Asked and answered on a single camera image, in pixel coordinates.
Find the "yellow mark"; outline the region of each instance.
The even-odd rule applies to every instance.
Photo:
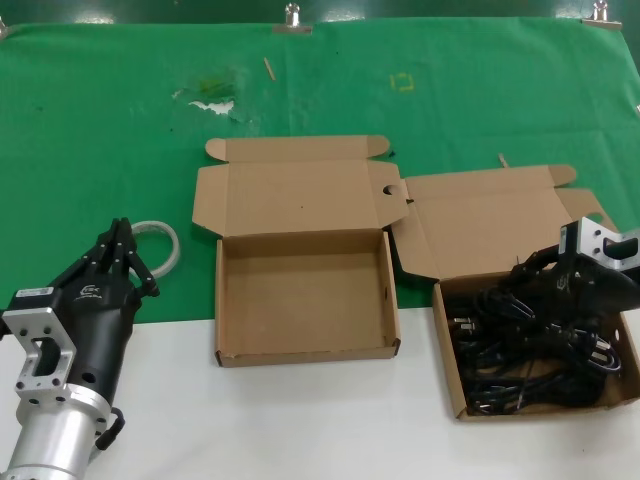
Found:
[[[396,73],[395,75],[390,75],[391,79],[391,89],[396,90],[396,79],[398,79],[398,88],[399,92],[411,92],[414,90],[413,77],[408,73]]]

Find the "metal clip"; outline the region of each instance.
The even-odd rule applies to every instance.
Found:
[[[288,3],[284,8],[284,20],[282,25],[274,25],[275,33],[311,33],[313,27],[300,24],[300,7],[296,3]]]
[[[605,0],[596,0],[593,4],[593,14],[590,18],[583,18],[582,23],[585,25],[591,25],[592,27],[602,27],[609,30],[622,29],[622,23],[610,22],[607,14],[607,8],[609,4]]]

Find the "wooden stick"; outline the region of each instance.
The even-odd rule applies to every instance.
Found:
[[[271,77],[271,80],[275,82],[276,76],[274,75],[273,70],[271,70],[271,65],[269,64],[269,60],[267,60],[267,57],[264,57],[264,66],[267,67],[267,72],[269,72],[269,76]]]
[[[504,159],[504,155],[502,155],[501,153],[498,154],[498,160],[500,160],[500,163],[502,164],[502,168],[509,168],[509,164]]]

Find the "cable bundle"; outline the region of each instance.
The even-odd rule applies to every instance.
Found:
[[[600,336],[600,318],[552,318],[546,307],[497,287],[447,299],[470,413],[508,415],[538,403],[588,407],[606,376],[620,371],[616,351]],[[545,361],[541,373],[534,372],[543,365],[538,360]]]

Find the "white table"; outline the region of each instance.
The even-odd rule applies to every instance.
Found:
[[[640,402],[465,424],[431,309],[402,310],[394,360],[222,369],[213,322],[137,325],[116,394],[127,425],[87,480],[581,479],[640,475]],[[640,314],[628,315],[640,344]],[[0,343],[0,470],[19,433],[24,353]]]

